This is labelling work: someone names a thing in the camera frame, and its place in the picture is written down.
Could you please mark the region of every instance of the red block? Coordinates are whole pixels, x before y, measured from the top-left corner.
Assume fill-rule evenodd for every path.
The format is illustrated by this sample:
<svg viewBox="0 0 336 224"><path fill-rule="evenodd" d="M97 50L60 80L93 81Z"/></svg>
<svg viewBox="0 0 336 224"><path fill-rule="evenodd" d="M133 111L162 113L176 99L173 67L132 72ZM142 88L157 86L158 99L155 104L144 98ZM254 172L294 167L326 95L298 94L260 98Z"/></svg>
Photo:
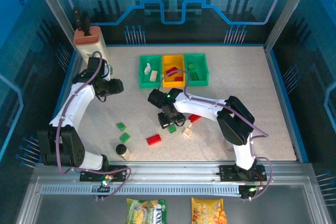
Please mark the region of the red block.
<svg viewBox="0 0 336 224"><path fill-rule="evenodd" d="M173 67L173 68L167 70L166 74L168 74L168 73L170 73L170 72L172 72L172 71L174 71L174 70L177 70L177 67ZM177 73L177 72L168 74L168 76L169 76L169 77L170 77L170 76L173 76L173 75L176 74L176 73Z"/></svg>
<svg viewBox="0 0 336 224"><path fill-rule="evenodd" d="M159 134L147 138L147 143L149 146L161 142L161 137Z"/></svg>
<svg viewBox="0 0 336 224"><path fill-rule="evenodd" d="M175 77L175 81L183 81L183 77L182 76L177 76L177 77Z"/></svg>
<svg viewBox="0 0 336 224"><path fill-rule="evenodd" d="M196 122L198 119L200 119L201 118L201 116L200 115L194 115L194 114L192 114L192 115L190 115L189 117L188 117L188 119L190 120L190 122Z"/></svg>

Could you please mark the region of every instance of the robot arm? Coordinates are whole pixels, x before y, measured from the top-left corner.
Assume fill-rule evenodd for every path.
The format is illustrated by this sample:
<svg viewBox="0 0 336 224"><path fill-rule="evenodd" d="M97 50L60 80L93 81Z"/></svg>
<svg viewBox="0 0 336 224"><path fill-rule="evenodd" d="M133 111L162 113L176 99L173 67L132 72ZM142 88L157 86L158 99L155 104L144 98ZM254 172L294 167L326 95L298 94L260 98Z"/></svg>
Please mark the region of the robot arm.
<svg viewBox="0 0 336 224"><path fill-rule="evenodd" d="M251 155L249 144L253 128L229 110L218 105L223 104L232 108L253 124L254 117L238 98L229 97L228 100L214 100L195 95L188 95L187 97L183 90L173 88L169 93L154 89L150 93L148 101L162 109L158 117L163 129L171 124L182 126L186 120L183 113L192 113L217 121L224 138L234 147L237 172L244 179L248 179L254 174L256 160Z"/></svg>
<svg viewBox="0 0 336 224"><path fill-rule="evenodd" d="M72 81L70 95L65 104L80 86L87 82L97 70L99 58L89 58L88 68L75 76ZM62 166L80 167L83 169L100 170L108 166L108 160L104 155L87 152L78 136L78 127L89 103L96 97L106 98L109 95L123 91L122 82L118 79L110 79L111 68L105 60L101 65L97 76L85 86L72 100L67 108L61 126L60 134L60 158ZM55 138L59 119L65 109L65 104L57 116L49 123L47 130L38 131L37 136L40 152L45 165L57 166Z"/></svg>

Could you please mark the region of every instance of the yellow tray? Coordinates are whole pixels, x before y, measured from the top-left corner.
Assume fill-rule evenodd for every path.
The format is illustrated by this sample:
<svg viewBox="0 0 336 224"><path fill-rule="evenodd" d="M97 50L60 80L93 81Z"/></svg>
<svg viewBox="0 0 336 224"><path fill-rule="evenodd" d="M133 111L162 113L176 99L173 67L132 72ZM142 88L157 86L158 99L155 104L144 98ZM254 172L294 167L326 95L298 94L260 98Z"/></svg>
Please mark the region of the yellow tray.
<svg viewBox="0 0 336 224"><path fill-rule="evenodd" d="M177 69L185 70L183 55L164 55L162 57L162 76L166 75L167 70L176 67ZM175 77L183 77L183 81L175 81ZM185 73L177 72L172 76L167 76L163 80L164 88L184 87Z"/></svg>

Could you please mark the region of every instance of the chip bag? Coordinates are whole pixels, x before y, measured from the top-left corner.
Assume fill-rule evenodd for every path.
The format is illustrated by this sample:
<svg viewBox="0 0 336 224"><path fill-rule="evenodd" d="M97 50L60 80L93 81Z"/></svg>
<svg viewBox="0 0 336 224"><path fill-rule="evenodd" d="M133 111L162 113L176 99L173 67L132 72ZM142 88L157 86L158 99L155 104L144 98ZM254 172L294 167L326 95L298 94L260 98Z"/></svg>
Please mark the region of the chip bag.
<svg viewBox="0 0 336 224"><path fill-rule="evenodd" d="M192 224L227 224L223 199L191 198Z"/></svg>
<svg viewBox="0 0 336 224"><path fill-rule="evenodd" d="M126 224L167 224L165 200L127 199Z"/></svg>

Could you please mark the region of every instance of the green tray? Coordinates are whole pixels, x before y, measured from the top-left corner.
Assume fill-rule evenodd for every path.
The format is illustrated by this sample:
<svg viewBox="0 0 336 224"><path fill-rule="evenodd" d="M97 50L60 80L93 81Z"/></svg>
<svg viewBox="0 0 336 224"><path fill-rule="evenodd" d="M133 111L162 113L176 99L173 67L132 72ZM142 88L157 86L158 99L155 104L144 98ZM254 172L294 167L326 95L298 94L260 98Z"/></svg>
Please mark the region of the green tray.
<svg viewBox="0 0 336 224"><path fill-rule="evenodd" d="M145 75L144 70L147 62L151 65L151 69L157 71L156 81L150 82L149 78L151 73ZM162 57L161 55L143 55L140 56L139 66L139 84L141 89L154 89L157 88L162 78Z"/></svg>
<svg viewBox="0 0 336 224"><path fill-rule="evenodd" d="M195 69L188 70L189 64L194 64ZM185 70L188 73L196 72L198 75L198 81L190 81L189 86L207 86L209 83L209 71L206 64L205 54L187 54L184 55Z"/></svg>

